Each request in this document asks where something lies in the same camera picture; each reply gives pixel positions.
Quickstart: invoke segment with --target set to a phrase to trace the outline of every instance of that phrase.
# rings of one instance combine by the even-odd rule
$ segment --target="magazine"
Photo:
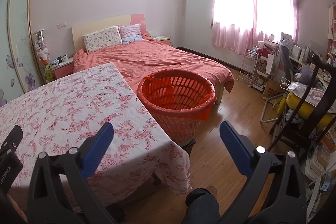
[[[299,82],[292,82],[288,86],[287,90],[293,92],[297,97],[302,98],[306,91],[306,88],[307,85],[301,84]],[[305,101],[307,103],[310,103],[312,106],[316,107],[320,102],[320,100],[322,99],[323,95],[324,95],[323,90],[317,88],[311,88]],[[328,113],[336,114],[336,101],[333,103]]]

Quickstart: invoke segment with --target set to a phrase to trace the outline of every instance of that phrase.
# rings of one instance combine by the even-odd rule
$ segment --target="frosted glass door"
[[[24,94],[9,47],[7,5],[8,0],[0,0],[0,107]]]
[[[26,92],[42,85],[31,48],[28,24],[28,0],[10,0],[10,44],[13,59],[17,60],[18,77]]]

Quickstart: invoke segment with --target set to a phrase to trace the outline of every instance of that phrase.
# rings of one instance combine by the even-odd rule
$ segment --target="pillow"
[[[143,40],[140,31],[141,29],[140,23],[130,26],[118,25],[118,27],[123,44]]]
[[[123,43],[117,26],[87,34],[83,38],[88,54],[109,46],[121,45]]]

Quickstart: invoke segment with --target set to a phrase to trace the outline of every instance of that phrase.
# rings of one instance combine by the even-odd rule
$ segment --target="basket rim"
[[[163,73],[166,71],[181,71],[181,72],[187,72],[187,73],[191,73],[193,75],[197,75],[198,77],[202,78],[203,80],[205,80],[211,87],[211,96],[209,97],[208,100],[206,100],[203,104],[193,107],[193,108],[186,108],[186,109],[167,109],[167,108],[163,108],[160,106],[157,106],[153,103],[151,103],[149,100],[147,100],[147,98],[145,98],[145,96],[142,93],[142,85],[143,83],[146,81],[146,77],[155,77],[157,74],[159,73]],[[191,70],[186,70],[186,69],[165,69],[165,70],[159,70],[156,72],[151,73],[150,75],[145,76],[139,83],[138,88],[137,88],[137,96],[139,97],[140,101],[143,103],[143,105],[145,106],[145,108],[149,111],[149,112],[155,112],[156,114],[160,114],[163,116],[167,116],[167,117],[177,117],[177,118],[190,118],[191,116],[197,115],[200,112],[202,112],[203,110],[205,110],[206,108],[212,106],[215,101],[216,101],[216,92],[215,92],[215,88],[214,85],[211,83],[211,81],[204,77],[203,75],[193,72]]]

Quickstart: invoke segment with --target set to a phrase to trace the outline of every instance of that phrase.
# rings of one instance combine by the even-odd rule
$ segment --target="dark wooden chair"
[[[299,104],[295,108],[293,114],[291,115],[290,119],[287,121],[286,125],[284,126],[280,134],[275,138],[275,140],[268,147],[268,151],[270,151],[276,145],[278,141],[282,141],[283,143],[287,144],[288,146],[290,146],[291,148],[293,148],[294,150],[298,152],[300,151],[301,148],[303,148],[304,152],[302,153],[302,155],[300,155],[300,158],[299,158],[300,161],[302,161],[307,156],[307,151],[310,148],[310,145],[312,144],[312,140],[308,138],[310,133],[317,126],[317,124],[320,122],[322,117],[327,113],[327,111],[330,109],[330,107],[332,106],[332,104],[334,103],[336,99],[336,67],[333,67],[327,63],[323,63],[316,54],[312,56],[312,60],[315,64],[315,70],[313,72],[311,81],[307,89],[305,90],[303,97],[301,98]],[[301,128],[298,128],[298,126],[296,124],[293,124],[292,121],[295,115],[298,113],[300,107],[304,103],[305,99],[307,98],[307,95],[316,79],[319,68],[325,69],[330,73],[331,80],[330,80],[329,86],[327,90],[325,91],[321,101],[315,107],[315,109],[313,110],[309,118],[305,121],[305,123],[303,124]],[[319,143],[321,141],[321,139],[325,136],[325,134],[332,127],[335,121],[336,121],[336,116],[333,118],[333,120],[328,124],[328,126],[325,129],[317,133],[318,139],[316,140],[316,143]]]

